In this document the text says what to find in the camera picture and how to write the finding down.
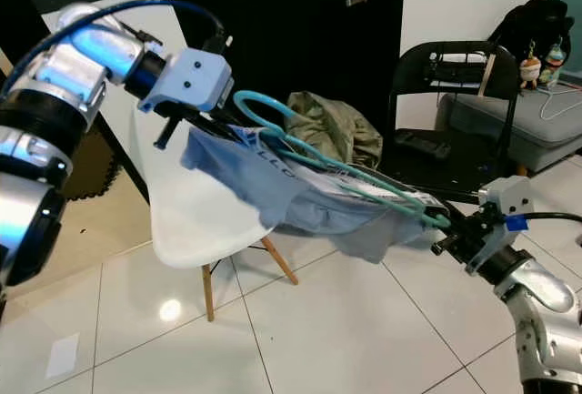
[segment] black door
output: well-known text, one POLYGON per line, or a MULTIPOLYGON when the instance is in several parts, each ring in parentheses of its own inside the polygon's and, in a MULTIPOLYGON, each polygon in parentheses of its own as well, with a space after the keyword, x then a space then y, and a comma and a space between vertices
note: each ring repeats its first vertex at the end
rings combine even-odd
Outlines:
MULTIPOLYGON (((189 0, 207 7, 234 37, 226 57, 236 89, 286 101, 308 90, 341 99, 384 132, 387 96, 398 59, 402 0, 189 0)), ((190 46, 208 23, 178 12, 190 46)))

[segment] small figurine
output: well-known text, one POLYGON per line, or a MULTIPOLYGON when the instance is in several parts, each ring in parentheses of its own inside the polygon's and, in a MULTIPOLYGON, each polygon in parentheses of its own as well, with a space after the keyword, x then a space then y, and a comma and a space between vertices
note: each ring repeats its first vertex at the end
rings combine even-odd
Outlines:
POLYGON ((561 45, 562 38, 560 37, 560 40, 552 45, 552 48, 546 56, 546 64, 542 70, 542 74, 539 75, 539 84, 544 87, 554 87, 560 77, 560 67, 566 59, 566 54, 562 51, 561 45))
POLYGON ((532 89, 537 88, 537 78, 539 77, 539 70, 542 67, 542 63, 537 57, 534 56, 534 47, 536 43, 532 40, 529 43, 529 54, 527 59, 523 60, 519 64, 519 74, 521 75, 521 85, 520 87, 524 89, 527 83, 531 82, 532 89))

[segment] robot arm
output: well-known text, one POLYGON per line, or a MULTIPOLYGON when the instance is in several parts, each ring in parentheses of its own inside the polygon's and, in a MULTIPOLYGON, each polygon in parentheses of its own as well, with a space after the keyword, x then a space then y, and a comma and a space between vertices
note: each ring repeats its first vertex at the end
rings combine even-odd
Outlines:
MULTIPOLYGON (((50 255, 65 207, 58 190, 103 102, 105 81, 123 84, 139 98, 141 110, 170 118, 156 141, 160 148, 181 118, 229 135, 220 123, 221 118, 232 122, 223 104, 233 84, 230 66, 218 54, 226 42, 222 32, 205 50, 187 48, 162 59, 110 15, 146 4, 181 2, 129 2, 108 11, 68 6, 59 18, 61 32, 35 47, 6 80, 0 94, 0 293, 37 274, 50 255)), ((470 217, 451 207, 453 226, 433 251, 447 251, 466 264, 469 274, 487 280, 506 303, 516 324, 526 394, 582 392, 577 296, 526 251, 511 247, 524 229, 523 214, 532 210, 528 181, 496 180, 484 187, 480 200, 481 208, 470 217)))

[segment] white cable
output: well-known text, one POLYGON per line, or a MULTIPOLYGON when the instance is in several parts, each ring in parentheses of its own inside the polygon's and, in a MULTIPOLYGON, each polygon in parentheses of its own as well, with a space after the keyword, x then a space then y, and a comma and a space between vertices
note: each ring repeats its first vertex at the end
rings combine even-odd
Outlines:
POLYGON ((573 109, 575 107, 578 107, 578 106, 582 105, 582 100, 580 100, 577 103, 575 103, 574 105, 569 106, 569 107, 566 107, 565 109, 562 109, 559 112, 556 112, 552 116, 545 117, 544 116, 544 112, 546 111, 547 107, 549 106, 550 101, 552 101, 552 97, 553 96, 560 96, 562 94, 569 94, 569 93, 572 93, 572 92, 582 92, 582 90, 581 89, 570 89, 570 90, 567 90, 567 91, 550 92, 550 91, 546 91, 545 89, 538 88, 538 89, 536 89, 536 91, 537 92, 541 92, 542 94, 546 94, 547 95, 546 102, 544 103, 544 105, 542 105, 541 109, 539 110, 539 117, 541 119, 543 119, 544 121, 550 121, 550 120, 554 119, 556 116, 560 116, 560 115, 566 113, 568 110, 571 110, 571 109, 573 109))

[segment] gray sofa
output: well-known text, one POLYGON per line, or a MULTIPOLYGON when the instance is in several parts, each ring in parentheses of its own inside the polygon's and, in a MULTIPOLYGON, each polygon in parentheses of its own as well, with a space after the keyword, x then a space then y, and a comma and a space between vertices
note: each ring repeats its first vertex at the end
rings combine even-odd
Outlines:
MULTIPOLYGON (((571 90, 557 85, 553 93, 571 90)), ((582 148, 582 104, 561 115, 565 108, 582 101, 581 92, 551 97, 540 116, 547 94, 524 90, 517 99, 509 157, 537 172, 582 148)), ((490 97, 446 94, 439 102, 436 128, 454 128, 497 138, 506 117, 507 101, 490 97)))

